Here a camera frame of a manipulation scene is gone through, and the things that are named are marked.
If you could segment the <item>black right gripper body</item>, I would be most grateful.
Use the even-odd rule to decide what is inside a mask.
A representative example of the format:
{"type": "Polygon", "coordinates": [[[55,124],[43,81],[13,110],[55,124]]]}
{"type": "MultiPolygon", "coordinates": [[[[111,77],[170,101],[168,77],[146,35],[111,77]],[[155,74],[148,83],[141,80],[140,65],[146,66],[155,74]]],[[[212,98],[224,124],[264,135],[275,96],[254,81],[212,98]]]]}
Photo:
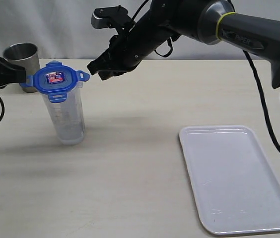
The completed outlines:
{"type": "Polygon", "coordinates": [[[132,71],[145,57],[172,36],[172,30],[156,25],[148,14],[140,18],[126,38],[108,49],[109,71],[132,71]]]}

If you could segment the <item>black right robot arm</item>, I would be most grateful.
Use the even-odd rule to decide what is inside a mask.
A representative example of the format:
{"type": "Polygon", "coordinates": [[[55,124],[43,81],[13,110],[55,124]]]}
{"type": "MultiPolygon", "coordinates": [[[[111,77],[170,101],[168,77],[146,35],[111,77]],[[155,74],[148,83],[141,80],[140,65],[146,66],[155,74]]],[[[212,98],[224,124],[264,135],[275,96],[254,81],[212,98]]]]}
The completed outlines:
{"type": "Polygon", "coordinates": [[[133,71],[164,42],[186,36],[206,45],[224,41],[267,60],[272,87],[280,88],[280,21],[237,13],[226,0],[154,0],[139,20],[122,6],[102,7],[91,24],[117,31],[87,66],[102,80],[133,71]]]}

